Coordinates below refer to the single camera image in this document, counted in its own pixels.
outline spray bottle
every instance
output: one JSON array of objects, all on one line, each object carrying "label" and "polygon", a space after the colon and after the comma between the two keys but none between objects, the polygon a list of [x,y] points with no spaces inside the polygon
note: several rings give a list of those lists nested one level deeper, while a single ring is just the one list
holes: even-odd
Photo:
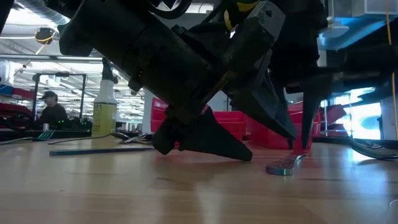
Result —
[{"label": "spray bottle", "polygon": [[116,129],[117,104],[113,96],[113,74],[110,62],[103,58],[102,80],[99,94],[94,99],[92,136],[110,134]]}]

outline bottle label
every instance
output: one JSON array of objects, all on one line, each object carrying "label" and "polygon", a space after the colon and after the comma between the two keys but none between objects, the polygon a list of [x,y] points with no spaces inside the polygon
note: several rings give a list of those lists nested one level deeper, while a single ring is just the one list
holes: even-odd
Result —
[{"label": "bottle label", "polygon": [[116,112],[114,103],[94,103],[92,135],[110,134],[116,128]]}]

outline table surface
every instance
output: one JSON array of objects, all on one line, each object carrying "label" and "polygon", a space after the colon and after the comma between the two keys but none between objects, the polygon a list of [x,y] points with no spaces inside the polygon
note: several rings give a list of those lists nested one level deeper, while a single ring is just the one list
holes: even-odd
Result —
[{"label": "table surface", "polygon": [[0,146],[0,223],[398,220],[398,163],[372,160],[346,146],[314,144],[287,177],[266,174],[265,165],[288,151],[252,146],[252,162],[178,151],[49,156],[51,149],[119,147],[117,142]]}]

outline cap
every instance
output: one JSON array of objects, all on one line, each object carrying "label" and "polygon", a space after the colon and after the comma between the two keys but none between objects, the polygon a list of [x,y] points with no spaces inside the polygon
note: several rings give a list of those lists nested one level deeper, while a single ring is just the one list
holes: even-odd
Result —
[{"label": "cap", "polygon": [[53,91],[46,91],[44,95],[40,98],[41,100],[46,99],[47,97],[54,97],[57,96]]}]

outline man wearing cap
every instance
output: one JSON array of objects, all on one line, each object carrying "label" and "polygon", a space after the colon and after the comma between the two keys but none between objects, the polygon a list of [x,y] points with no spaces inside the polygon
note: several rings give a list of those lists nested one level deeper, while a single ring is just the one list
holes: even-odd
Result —
[{"label": "man wearing cap", "polygon": [[46,91],[41,99],[47,104],[39,119],[41,124],[48,123],[55,126],[58,121],[68,119],[65,108],[58,103],[58,95],[53,91]]}]

